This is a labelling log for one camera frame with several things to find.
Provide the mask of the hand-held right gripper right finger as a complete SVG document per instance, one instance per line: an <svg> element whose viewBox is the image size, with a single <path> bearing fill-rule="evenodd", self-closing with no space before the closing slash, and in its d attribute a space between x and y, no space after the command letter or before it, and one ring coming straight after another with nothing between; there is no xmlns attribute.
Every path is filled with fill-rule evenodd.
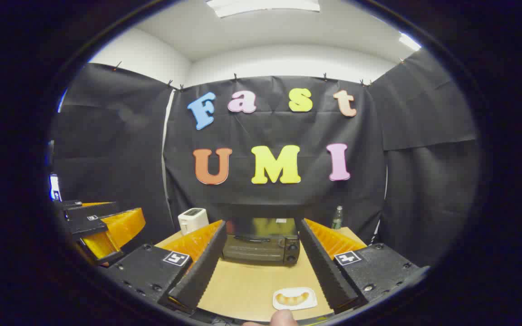
<svg viewBox="0 0 522 326"><path fill-rule="evenodd" d="M328 306L335 313L381 301L429 270L384 243L365 246L308 219L300 220L297 227Z"/></svg>

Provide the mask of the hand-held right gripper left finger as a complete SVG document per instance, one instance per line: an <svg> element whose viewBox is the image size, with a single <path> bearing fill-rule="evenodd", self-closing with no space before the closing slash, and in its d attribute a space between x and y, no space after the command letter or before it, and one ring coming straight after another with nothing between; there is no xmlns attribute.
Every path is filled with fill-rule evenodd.
<svg viewBox="0 0 522 326"><path fill-rule="evenodd" d="M211 281L226 239L226 222L216 221L164 247L144 244L104 273L143 301L190 314Z"/></svg>

